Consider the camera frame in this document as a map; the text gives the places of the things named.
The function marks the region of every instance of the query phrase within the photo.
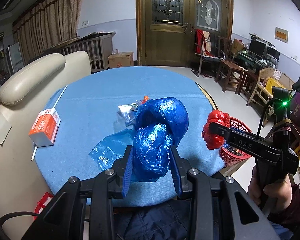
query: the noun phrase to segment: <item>cream leather sofa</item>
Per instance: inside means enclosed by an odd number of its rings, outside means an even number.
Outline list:
[[[0,140],[6,126],[12,128],[0,144],[0,217],[17,211],[34,212],[37,202],[50,191],[35,161],[28,136],[37,114],[56,90],[91,74],[84,51],[50,54],[14,74],[0,88]],[[33,222],[22,216],[5,222],[3,230],[11,240],[20,240]]]

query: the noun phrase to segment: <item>blue plastic bag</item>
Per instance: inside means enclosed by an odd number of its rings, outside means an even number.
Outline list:
[[[125,129],[109,135],[101,140],[89,155],[98,163],[101,171],[110,169],[116,159],[122,158],[127,145],[133,144],[135,134],[135,130]]]
[[[133,145],[131,181],[155,182],[169,170],[170,146],[178,146],[186,134],[188,113],[175,98],[148,100],[139,106],[133,127],[107,136],[89,155],[106,170],[123,156],[127,145]]]

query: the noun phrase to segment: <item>blue tablecloth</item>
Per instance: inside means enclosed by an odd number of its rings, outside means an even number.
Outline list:
[[[61,91],[51,97],[46,108],[54,105]],[[194,81],[160,68],[115,68],[68,85],[56,106],[61,124],[55,143],[38,148],[35,155],[38,168],[53,193],[58,192],[70,176],[84,180],[101,172],[89,152],[104,137],[126,128],[117,114],[118,105],[133,103],[145,95],[152,99],[175,97],[185,105],[189,129],[178,146],[182,158],[208,176],[224,166],[218,150],[208,150],[201,137],[212,106]],[[114,206],[155,205],[175,195],[168,171],[156,182],[132,183],[127,197],[114,200]]]

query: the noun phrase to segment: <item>striped cloth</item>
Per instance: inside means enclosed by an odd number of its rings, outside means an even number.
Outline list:
[[[204,47],[204,42],[202,43],[202,49],[203,51],[208,51],[209,53],[211,52],[211,40],[210,40],[210,33],[209,32],[203,32],[204,35],[204,41],[205,41],[205,47]]]

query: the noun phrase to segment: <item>door handle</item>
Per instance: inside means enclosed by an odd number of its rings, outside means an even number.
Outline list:
[[[184,32],[185,32],[185,33],[187,33],[187,27],[188,27],[188,23],[187,23],[187,22],[185,22],[185,24],[183,24],[183,25],[182,25],[182,27],[185,29],[185,31],[184,31]]]
[[[196,28],[194,27],[194,25],[191,25],[191,30],[190,30],[191,34],[193,33],[193,30],[196,30]]]

